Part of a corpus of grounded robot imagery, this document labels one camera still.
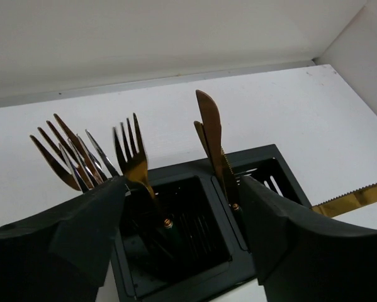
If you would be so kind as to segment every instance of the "white tabletop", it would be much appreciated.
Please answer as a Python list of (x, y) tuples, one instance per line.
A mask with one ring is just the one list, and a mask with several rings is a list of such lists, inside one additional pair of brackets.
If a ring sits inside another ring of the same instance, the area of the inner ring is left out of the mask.
[[(111, 127), (138, 115), (150, 168), (205, 157), (193, 121), (195, 89), (216, 101), (226, 152), (275, 143), (311, 204), (377, 182), (377, 116), (329, 65), (150, 87), (0, 108), (0, 225), (76, 196), (29, 134), (58, 113), (88, 128), (113, 162)], [(377, 228), (377, 204), (339, 219)], [(217, 299), (264, 301), (256, 281)], [(98, 301), (117, 301), (111, 271)]]

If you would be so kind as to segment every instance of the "white wall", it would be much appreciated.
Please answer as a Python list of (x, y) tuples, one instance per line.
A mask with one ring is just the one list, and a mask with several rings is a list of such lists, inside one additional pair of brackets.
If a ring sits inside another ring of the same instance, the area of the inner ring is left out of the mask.
[(310, 60), (366, 0), (0, 0), (0, 98)]
[(377, 114), (377, 0), (370, 0), (316, 61), (331, 64)]

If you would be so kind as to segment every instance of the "gold fork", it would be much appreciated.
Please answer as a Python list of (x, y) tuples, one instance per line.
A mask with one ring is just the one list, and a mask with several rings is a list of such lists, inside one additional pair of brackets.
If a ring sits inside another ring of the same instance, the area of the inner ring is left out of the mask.
[(68, 143), (50, 121), (47, 121), (47, 125), (51, 129), (53, 134), (57, 137), (58, 141), (60, 142), (60, 145), (63, 146), (63, 148), (58, 148), (57, 144), (55, 144), (51, 140), (51, 138), (41, 127), (38, 127), (37, 129), (42, 135), (42, 137), (46, 140), (46, 142), (51, 146), (53, 151), (70, 169), (70, 164), (73, 165), (73, 163), (70, 161), (70, 159), (67, 160), (67, 156), (65, 156), (66, 153), (64, 153), (65, 150), (67, 151), (67, 153), (72, 157), (72, 159), (76, 163), (76, 165), (73, 165), (76, 168), (76, 174), (73, 173), (72, 169), (70, 169), (72, 173), (69, 173), (69, 171), (63, 168), (62, 165), (51, 155), (51, 153), (38, 141), (38, 139), (34, 135), (30, 135), (31, 140), (36, 145), (37, 149), (39, 149), (44, 159), (48, 162), (49, 166), (53, 169), (53, 171), (68, 186), (77, 191), (83, 191), (80, 185), (80, 179), (82, 179), (82, 181), (86, 184), (88, 189), (91, 189), (96, 184), (101, 184), (103, 181), (107, 180), (107, 177), (101, 170), (100, 163), (87, 149), (86, 145), (84, 144), (80, 136), (75, 135), (68, 128), (68, 126), (60, 119), (58, 115), (54, 114), (54, 118), (58, 121), (59, 125), (67, 135)]
[(135, 113), (133, 114), (133, 124), (135, 127), (135, 136), (137, 137), (137, 146), (135, 146), (135, 142), (133, 139), (130, 120), (127, 118), (128, 136), (130, 139), (132, 151), (131, 155), (131, 151), (128, 146), (127, 135), (125, 134), (124, 124), (121, 123), (121, 132), (123, 136), (125, 157), (121, 148), (120, 140), (118, 139), (116, 127), (113, 127), (113, 136), (117, 161), (120, 165), (120, 169), (124, 176), (131, 182), (138, 182), (145, 186), (150, 194), (150, 197), (152, 199), (155, 199), (155, 192), (153, 191), (148, 181), (148, 161), (146, 158), (145, 149), (143, 147), (142, 136), (140, 134), (137, 115)]

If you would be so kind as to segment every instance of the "black plastic tray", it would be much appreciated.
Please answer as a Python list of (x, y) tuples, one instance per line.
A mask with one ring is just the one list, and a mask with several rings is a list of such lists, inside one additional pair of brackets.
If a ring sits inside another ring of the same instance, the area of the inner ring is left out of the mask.
[[(234, 174), (251, 175), (288, 199), (311, 207), (275, 145), (227, 154)], [(127, 198), (111, 258), (120, 301), (207, 301), (256, 277), (243, 234), (222, 194), (208, 159), (149, 171), (149, 181), (167, 212), (180, 221), (193, 261), (187, 267), (153, 267), (145, 245), (125, 222), (156, 225), (145, 191), (133, 188)]]

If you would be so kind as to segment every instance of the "cutlery holder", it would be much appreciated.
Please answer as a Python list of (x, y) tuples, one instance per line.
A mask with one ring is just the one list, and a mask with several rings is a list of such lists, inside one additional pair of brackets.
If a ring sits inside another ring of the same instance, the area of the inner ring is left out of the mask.
[[(237, 178), (251, 175), (278, 194), (310, 207), (275, 145), (227, 157)], [(181, 237), (183, 254), (173, 248), (145, 189), (133, 187), (126, 196), (111, 258), (120, 301), (209, 300), (256, 277), (246, 237), (208, 159), (154, 169), (149, 180), (157, 202)]]

